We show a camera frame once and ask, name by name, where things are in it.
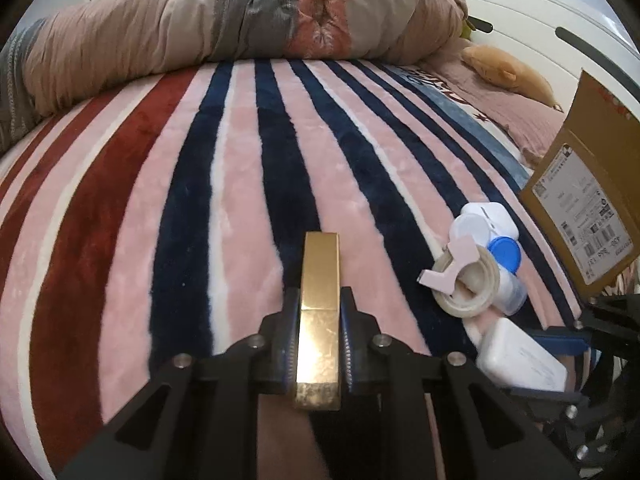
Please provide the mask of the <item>striped pink navy blanket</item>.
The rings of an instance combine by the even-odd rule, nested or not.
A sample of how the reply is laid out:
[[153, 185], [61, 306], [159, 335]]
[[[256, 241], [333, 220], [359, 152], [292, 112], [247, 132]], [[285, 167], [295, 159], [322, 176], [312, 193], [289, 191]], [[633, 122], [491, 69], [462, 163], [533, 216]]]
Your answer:
[[161, 365], [226, 350], [300, 280], [305, 235], [416, 351], [473, 353], [494, 319], [416, 278], [462, 207], [497, 202], [523, 251], [525, 327], [576, 292], [518, 194], [518, 151], [439, 76], [244, 61], [141, 79], [43, 122], [1, 159], [1, 416], [54, 478]]

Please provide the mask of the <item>white rectangular charger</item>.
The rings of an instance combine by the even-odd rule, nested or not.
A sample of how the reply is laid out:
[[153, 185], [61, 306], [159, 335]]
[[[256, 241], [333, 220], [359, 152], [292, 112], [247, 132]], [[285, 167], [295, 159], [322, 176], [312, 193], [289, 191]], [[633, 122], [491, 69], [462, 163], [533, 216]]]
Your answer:
[[508, 318], [483, 336], [476, 367], [500, 387], [563, 392], [566, 367]]

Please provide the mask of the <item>white contact lens case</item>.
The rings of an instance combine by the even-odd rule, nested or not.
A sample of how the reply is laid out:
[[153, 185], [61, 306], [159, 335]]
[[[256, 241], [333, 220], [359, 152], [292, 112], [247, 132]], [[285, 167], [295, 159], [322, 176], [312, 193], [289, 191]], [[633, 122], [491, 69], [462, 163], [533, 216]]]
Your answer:
[[521, 310], [527, 298], [524, 283], [516, 276], [522, 262], [520, 231], [503, 204], [467, 203], [449, 229], [449, 240], [470, 236], [494, 258], [500, 273], [494, 305], [507, 316]]

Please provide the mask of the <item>pink ribbed pillow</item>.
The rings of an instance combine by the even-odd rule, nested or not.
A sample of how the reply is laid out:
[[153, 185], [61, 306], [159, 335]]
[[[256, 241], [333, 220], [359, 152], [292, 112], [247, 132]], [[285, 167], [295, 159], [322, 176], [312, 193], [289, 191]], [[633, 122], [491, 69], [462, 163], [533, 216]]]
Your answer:
[[462, 51], [473, 47], [459, 38], [420, 63], [460, 98], [500, 127], [520, 151], [520, 161], [535, 169], [560, 131], [564, 114], [546, 104], [495, 86], [463, 62]]

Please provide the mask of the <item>white bed headboard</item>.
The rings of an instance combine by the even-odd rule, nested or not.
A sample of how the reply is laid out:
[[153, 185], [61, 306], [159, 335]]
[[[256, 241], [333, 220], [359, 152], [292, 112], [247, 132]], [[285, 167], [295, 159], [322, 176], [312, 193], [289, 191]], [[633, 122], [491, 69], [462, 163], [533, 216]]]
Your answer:
[[466, 0], [474, 44], [490, 44], [532, 66], [568, 110], [583, 72], [639, 114], [639, 53], [579, 0]]

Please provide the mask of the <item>green plush toy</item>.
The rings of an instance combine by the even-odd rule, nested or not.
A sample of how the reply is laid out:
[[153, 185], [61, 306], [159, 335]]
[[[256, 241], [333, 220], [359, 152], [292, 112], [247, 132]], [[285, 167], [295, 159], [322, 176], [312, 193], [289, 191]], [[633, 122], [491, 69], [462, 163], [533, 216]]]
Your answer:
[[466, 40], [470, 40], [472, 31], [474, 29], [475, 29], [474, 25], [471, 24], [468, 20], [465, 20], [462, 25], [462, 31], [461, 31], [460, 37]]

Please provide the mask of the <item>tan plush toy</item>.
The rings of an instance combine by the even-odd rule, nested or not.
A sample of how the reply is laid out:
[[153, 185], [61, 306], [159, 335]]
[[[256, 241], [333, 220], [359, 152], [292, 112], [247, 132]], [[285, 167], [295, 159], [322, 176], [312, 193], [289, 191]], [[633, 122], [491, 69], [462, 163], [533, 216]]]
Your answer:
[[562, 112], [549, 81], [508, 52], [487, 44], [474, 44], [465, 47], [460, 56], [462, 62], [475, 70], [484, 81]]

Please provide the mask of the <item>rolled pink grey quilt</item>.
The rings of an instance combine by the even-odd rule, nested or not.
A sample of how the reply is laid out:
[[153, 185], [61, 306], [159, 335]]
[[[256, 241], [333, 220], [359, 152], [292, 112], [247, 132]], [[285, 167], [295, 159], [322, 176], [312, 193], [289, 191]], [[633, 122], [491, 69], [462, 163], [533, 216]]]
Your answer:
[[141, 77], [239, 58], [419, 62], [460, 36], [465, 0], [92, 0], [1, 51], [1, 146]]

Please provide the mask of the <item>brown cardboard box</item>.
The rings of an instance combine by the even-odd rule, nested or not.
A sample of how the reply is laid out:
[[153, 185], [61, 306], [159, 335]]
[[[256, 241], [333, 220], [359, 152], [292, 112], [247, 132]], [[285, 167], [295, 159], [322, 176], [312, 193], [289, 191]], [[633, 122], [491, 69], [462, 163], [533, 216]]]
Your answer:
[[521, 200], [582, 298], [639, 257], [639, 121], [588, 73]]

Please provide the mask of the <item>gold rectangular bar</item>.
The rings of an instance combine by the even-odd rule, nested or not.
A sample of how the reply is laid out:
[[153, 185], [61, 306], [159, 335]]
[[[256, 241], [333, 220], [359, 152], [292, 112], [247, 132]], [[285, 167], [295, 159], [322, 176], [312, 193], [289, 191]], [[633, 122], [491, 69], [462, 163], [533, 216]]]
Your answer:
[[294, 403], [307, 411], [341, 404], [340, 240], [335, 233], [305, 236], [300, 282]]

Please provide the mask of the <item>tape roll with pink dispenser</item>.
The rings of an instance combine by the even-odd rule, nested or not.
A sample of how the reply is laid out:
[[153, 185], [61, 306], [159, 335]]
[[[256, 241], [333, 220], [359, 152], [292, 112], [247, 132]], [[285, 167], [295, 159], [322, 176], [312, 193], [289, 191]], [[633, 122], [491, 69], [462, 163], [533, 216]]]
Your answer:
[[474, 318], [496, 299], [500, 274], [488, 250], [465, 235], [450, 240], [431, 269], [416, 281], [431, 289], [436, 304], [455, 318]]

